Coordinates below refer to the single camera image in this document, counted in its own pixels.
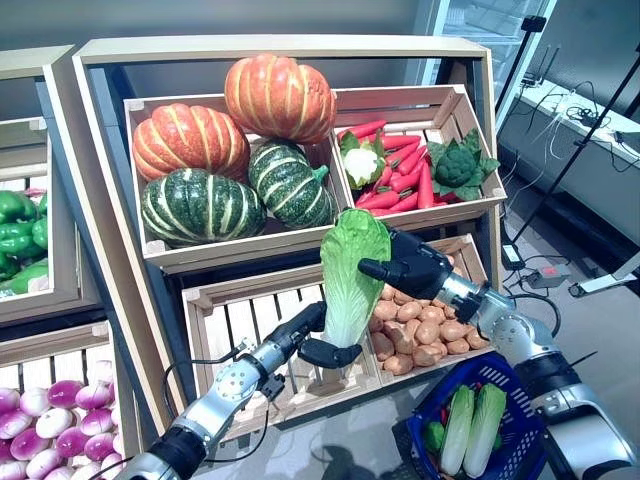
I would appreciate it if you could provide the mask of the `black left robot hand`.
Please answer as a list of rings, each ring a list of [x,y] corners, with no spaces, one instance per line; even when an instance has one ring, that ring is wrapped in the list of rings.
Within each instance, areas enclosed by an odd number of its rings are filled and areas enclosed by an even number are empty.
[[[362,353],[359,344],[337,347],[323,340],[307,338],[311,332],[324,330],[326,310],[324,301],[311,303],[266,337],[266,342],[277,352],[277,366],[285,364],[294,353],[307,363],[328,369],[343,368],[356,360]]]

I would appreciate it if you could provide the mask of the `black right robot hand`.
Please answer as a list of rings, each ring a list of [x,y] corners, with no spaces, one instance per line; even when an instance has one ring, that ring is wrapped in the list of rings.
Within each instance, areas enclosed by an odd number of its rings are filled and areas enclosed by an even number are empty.
[[[433,300],[452,273],[447,257],[418,236],[390,229],[391,259],[363,258],[358,270],[417,299]]]

